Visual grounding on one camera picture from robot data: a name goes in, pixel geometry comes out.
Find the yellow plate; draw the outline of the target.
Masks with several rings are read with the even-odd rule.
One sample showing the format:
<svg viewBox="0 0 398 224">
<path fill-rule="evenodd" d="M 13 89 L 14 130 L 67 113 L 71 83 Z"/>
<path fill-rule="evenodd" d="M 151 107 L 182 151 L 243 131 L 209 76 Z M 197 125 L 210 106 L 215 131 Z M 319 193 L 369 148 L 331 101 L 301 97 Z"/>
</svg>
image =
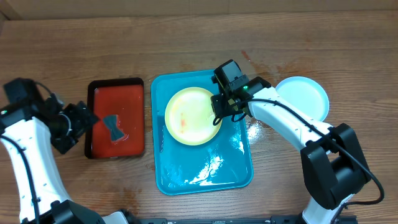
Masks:
<svg viewBox="0 0 398 224">
<path fill-rule="evenodd" d="M 213 94 L 200 87 L 184 88 L 174 94 L 165 109 L 165 125 L 170 135 L 188 146 L 213 139 L 221 125 L 214 125 Z"/>
</svg>

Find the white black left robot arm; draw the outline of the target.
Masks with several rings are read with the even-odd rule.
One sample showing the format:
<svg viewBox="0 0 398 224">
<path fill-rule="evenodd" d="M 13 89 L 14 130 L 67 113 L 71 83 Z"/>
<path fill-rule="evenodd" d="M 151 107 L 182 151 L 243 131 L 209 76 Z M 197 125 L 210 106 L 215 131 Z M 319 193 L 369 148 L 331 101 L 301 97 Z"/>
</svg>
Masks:
<svg viewBox="0 0 398 224">
<path fill-rule="evenodd" d="M 64 154 L 97 121 L 84 102 L 21 100 L 1 109 L 1 142 L 11 158 L 21 223 L 104 223 L 98 213 L 72 201 L 53 156 Z"/>
</svg>

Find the light blue plate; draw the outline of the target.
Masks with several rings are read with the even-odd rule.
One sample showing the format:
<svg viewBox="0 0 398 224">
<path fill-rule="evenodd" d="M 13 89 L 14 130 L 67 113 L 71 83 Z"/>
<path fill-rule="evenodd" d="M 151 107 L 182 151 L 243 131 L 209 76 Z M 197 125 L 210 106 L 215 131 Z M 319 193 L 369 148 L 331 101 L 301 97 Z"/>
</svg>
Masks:
<svg viewBox="0 0 398 224">
<path fill-rule="evenodd" d="M 330 109 L 326 91 L 316 81 L 307 77 L 289 77 L 277 86 L 278 94 L 307 116 L 324 121 Z"/>
</svg>

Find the orange sponge with dark scourer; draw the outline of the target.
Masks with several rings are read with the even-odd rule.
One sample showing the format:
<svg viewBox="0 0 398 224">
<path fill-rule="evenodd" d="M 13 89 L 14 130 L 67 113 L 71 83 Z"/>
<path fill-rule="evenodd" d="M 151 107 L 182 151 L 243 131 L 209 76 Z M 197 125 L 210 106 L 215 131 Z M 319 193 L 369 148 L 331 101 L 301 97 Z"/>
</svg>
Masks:
<svg viewBox="0 0 398 224">
<path fill-rule="evenodd" d="M 110 114 L 103 118 L 103 123 L 109 131 L 111 142 L 117 143 L 127 138 L 127 134 L 119 127 L 119 116 L 116 114 Z"/>
</svg>

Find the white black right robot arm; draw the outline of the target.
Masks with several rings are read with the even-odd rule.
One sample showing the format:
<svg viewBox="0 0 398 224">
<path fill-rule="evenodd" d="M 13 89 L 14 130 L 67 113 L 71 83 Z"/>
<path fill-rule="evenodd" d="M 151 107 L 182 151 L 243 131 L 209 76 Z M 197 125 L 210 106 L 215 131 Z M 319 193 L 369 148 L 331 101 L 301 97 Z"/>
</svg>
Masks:
<svg viewBox="0 0 398 224">
<path fill-rule="evenodd" d="M 303 177 L 311 195 L 297 223 L 342 223 L 351 198 L 374 179 L 355 131 L 308 117 L 285 101 L 261 77 L 213 75 L 219 94 L 211 99 L 214 123 L 237 114 L 266 123 L 300 152 Z"/>
</svg>

